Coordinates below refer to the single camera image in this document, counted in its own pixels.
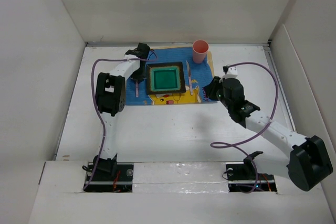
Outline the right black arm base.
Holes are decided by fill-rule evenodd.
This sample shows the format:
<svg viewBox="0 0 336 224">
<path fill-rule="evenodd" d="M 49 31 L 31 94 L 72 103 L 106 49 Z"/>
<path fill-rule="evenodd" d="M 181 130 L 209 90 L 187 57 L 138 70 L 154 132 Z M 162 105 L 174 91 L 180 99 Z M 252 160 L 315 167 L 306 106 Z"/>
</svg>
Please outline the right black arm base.
<svg viewBox="0 0 336 224">
<path fill-rule="evenodd" d="M 262 154 L 261 151 L 253 152 L 249 157 L 245 157 L 241 162 L 227 162 L 226 170 L 222 173 L 222 178 L 228 182 L 230 193 L 240 192 L 277 192 L 275 178 L 270 174 L 255 174 L 252 160 Z"/>
</svg>

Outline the pink handled knife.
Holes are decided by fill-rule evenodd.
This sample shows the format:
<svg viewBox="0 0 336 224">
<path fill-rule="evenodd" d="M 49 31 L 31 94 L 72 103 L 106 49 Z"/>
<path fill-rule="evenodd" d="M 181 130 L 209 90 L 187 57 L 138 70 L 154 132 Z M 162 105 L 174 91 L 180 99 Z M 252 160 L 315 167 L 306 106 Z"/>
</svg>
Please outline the pink handled knife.
<svg viewBox="0 0 336 224">
<path fill-rule="evenodd" d="M 191 78 L 191 69 L 189 62 L 186 60 L 186 67 L 187 67 L 187 74 L 188 74 L 188 82 L 189 82 L 189 88 L 190 88 L 190 94 L 193 95 L 193 86 L 192 86 L 192 78 Z"/>
</svg>

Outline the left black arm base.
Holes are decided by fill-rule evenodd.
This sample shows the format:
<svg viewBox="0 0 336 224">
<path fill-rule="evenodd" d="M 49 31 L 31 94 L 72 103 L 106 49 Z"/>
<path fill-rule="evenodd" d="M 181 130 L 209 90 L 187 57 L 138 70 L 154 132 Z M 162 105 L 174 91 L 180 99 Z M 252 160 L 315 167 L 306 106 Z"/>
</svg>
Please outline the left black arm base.
<svg viewBox="0 0 336 224">
<path fill-rule="evenodd" d="M 84 191 L 88 193 L 131 193 L 133 187 L 133 163 L 117 162 L 117 157 L 113 159 L 99 158 L 97 168 L 93 174 L 93 168 L 97 156 L 93 162 L 82 169 L 86 172 Z"/>
</svg>

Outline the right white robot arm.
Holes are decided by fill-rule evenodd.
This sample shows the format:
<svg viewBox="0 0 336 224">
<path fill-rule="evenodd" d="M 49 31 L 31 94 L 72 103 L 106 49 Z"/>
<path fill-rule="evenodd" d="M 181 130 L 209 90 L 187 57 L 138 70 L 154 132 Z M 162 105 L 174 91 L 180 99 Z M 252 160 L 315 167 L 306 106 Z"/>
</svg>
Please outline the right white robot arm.
<svg viewBox="0 0 336 224">
<path fill-rule="evenodd" d="M 247 178 L 254 179 L 261 173 L 276 175 L 291 180 L 303 191 L 309 191 L 333 173 L 328 151 L 320 137 L 306 137 L 272 120 L 245 99 L 239 80 L 214 77 L 204 90 L 207 98 L 224 105 L 234 122 L 257 133 L 285 155 L 276 158 L 255 151 L 244 159 L 243 173 Z"/>
</svg>

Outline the pink handled fork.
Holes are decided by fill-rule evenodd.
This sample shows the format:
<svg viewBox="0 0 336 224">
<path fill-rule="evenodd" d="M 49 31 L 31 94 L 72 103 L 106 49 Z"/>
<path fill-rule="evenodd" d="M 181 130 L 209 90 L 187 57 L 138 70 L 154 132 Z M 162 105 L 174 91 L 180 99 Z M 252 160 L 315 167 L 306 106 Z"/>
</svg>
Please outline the pink handled fork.
<svg viewBox="0 0 336 224">
<path fill-rule="evenodd" d="M 138 81 L 135 82 L 135 97 L 139 97 L 139 83 Z"/>
</svg>

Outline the pink plastic cup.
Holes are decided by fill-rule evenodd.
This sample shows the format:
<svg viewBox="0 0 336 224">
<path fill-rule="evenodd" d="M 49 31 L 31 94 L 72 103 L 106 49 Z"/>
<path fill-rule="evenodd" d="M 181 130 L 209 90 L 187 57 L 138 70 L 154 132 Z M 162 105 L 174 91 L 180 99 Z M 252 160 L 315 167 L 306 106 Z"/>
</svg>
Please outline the pink plastic cup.
<svg viewBox="0 0 336 224">
<path fill-rule="evenodd" d="M 193 43 L 193 61 L 195 63 L 202 63 L 209 50 L 209 45 L 204 40 L 197 40 Z"/>
</svg>

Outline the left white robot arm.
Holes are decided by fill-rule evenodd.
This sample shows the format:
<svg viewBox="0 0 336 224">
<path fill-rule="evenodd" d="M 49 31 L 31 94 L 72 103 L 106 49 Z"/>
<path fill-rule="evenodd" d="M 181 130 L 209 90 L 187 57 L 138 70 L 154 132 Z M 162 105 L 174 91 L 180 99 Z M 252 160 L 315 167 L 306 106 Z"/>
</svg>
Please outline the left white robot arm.
<svg viewBox="0 0 336 224">
<path fill-rule="evenodd" d="M 144 80 L 149 53 L 150 47 L 139 43 L 135 49 L 128 50 L 112 70 L 98 74 L 94 107 L 102 123 L 102 140 L 93 168 L 105 180 L 112 180 L 117 175 L 117 113 L 125 107 L 126 82 L 130 77 L 138 82 Z"/>
</svg>

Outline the blue yellow cartoon placemat cloth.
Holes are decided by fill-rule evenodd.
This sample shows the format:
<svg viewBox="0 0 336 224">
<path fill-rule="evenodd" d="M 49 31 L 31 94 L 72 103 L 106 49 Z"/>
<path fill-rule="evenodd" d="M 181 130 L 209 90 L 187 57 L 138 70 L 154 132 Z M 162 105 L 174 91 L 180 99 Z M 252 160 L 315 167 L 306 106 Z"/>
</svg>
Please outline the blue yellow cartoon placemat cloth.
<svg viewBox="0 0 336 224">
<path fill-rule="evenodd" d="M 131 78 L 126 83 L 126 105 L 177 105 L 210 102 L 205 96 L 204 87 L 213 79 L 212 64 L 208 64 L 207 58 L 202 63 L 193 61 L 192 47 L 176 47 L 155 49 L 154 53 L 157 58 L 149 58 L 150 61 L 145 65 L 145 74 L 147 64 L 182 62 L 186 92 L 185 93 L 168 93 L 168 94 L 147 94 L 146 93 L 146 75 L 145 79 L 139 83 L 139 97 L 135 97 L 135 83 Z M 186 60 L 189 62 L 191 69 L 191 78 L 194 94 L 190 94 Z"/>
</svg>

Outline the green square ceramic plate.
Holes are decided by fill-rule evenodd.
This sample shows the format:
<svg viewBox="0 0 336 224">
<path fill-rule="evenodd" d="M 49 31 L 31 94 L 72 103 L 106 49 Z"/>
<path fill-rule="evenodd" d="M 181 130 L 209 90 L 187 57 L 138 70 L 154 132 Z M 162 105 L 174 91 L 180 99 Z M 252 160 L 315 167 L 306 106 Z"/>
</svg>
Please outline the green square ceramic plate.
<svg viewBox="0 0 336 224">
<path fill-rule="evenodd" d="M 182 62 L 152 63 L 146 66 L 146 93 L 185 93 Z"/>
</svg>

